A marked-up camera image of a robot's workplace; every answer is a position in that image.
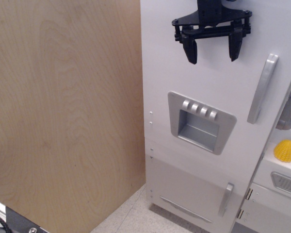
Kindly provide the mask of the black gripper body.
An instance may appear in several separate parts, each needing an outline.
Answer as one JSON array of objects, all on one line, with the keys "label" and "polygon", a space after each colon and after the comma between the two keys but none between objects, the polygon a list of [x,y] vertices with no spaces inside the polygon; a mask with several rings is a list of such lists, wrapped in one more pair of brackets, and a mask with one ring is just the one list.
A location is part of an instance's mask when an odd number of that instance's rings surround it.
[{"label": "black gripper body", "polygon": [[175,40],[229,36],[238,31],[245,37],[251,33],[251,16],[251,11],[227,8],[220,0],[198,0],[195,12],[172,21]]}]

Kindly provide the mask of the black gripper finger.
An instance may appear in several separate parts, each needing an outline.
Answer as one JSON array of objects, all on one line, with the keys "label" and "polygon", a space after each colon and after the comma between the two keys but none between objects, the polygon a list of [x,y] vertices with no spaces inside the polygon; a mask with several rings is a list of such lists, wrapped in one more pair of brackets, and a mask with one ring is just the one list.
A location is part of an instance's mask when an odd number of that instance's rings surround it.
[{"label": "black gripper finger", "polygon": [[197,43],[194,38],[183,35],[182,36],[182,45],[187,56],[187,59],[190,63],[197,63]]},{"label": "black gripper finger", "polygon": [[243,30],[235,29],[229,34],[228,44],[229,44],[229,56],[231,61],[235,61],[239,57],[243,41]]}]

